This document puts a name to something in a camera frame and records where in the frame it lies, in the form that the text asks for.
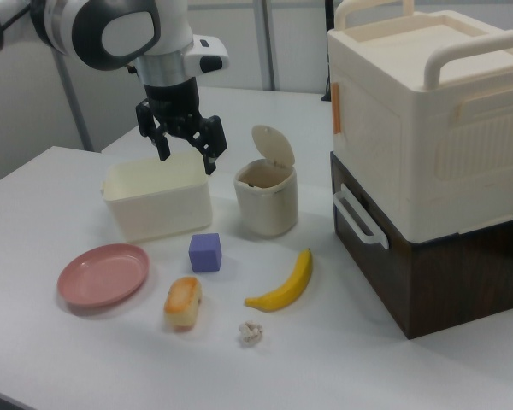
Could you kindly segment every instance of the brown box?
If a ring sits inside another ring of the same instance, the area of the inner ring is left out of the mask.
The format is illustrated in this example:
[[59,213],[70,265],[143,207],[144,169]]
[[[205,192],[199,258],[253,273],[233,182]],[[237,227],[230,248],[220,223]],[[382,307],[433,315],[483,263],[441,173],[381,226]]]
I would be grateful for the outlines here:
[[387,236],[389,249],[363,243],[334,209],[337,235],[405,336],[427,335],[513,308],[513,221],[410,243],[334,153],[331,169],[333,193],[345,185]]

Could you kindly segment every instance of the background wall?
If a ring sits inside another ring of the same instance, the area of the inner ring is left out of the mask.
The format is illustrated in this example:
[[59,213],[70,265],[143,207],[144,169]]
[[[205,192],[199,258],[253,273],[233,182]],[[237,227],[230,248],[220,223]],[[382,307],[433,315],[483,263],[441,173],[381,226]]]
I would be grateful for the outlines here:
[[0,53],[0,179],[48,149],[81,149],[51,50],[16,44]]
[[[418,11],[442,9],[513,28],[513,2],[416,0]],[[399,6],[380,6],[354,14],[352,23],[394,15]],[[324,1],[189,0],[188,20],[196,34],[220,38],[231,58],[228,70],[199,77],[199,85],[325,92]],[[144,97],[125,69],[100,73],[42,44],[7,48],[0,53],[0,178],[51,145],[100,151],[137,125]]]

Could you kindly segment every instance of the orange tab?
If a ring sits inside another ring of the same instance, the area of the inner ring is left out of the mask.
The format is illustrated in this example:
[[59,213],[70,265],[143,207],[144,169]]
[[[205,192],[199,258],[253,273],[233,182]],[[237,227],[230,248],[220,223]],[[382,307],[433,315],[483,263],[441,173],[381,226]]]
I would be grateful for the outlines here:
[[331,84],[331,103],[333,107],[333,134],[338,134],[342,132],[342,124],[340,122],[339,83]]

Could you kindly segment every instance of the open plastic bin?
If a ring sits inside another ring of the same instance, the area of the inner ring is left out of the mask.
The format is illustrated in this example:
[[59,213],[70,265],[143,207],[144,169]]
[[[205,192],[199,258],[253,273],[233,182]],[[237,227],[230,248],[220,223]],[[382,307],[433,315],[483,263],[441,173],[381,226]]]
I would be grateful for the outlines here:
[[513,30],[450,11],[328,34],[334,154],[412,243],[513,220]]
[[196,149],[173,153],[166,161],[116,164],[108,170],[102,193],[128,242],[196,230],[213,219],[207,175]]

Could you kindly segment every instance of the storage box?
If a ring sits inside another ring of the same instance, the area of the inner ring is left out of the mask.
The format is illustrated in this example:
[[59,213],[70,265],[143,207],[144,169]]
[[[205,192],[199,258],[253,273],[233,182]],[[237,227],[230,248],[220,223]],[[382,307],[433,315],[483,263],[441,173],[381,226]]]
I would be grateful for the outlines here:
[[102,193],[128,242],[196,230],[213,219],[207,175],[196,149],[174,153],[166,161],[114,165]]
[[513,220],[410,243],[334,153],[331,167],[336,233],[408,338],[513,308]]
[[411,243],[513,220],[513,31],[454,12],[328,34],[334,153]]

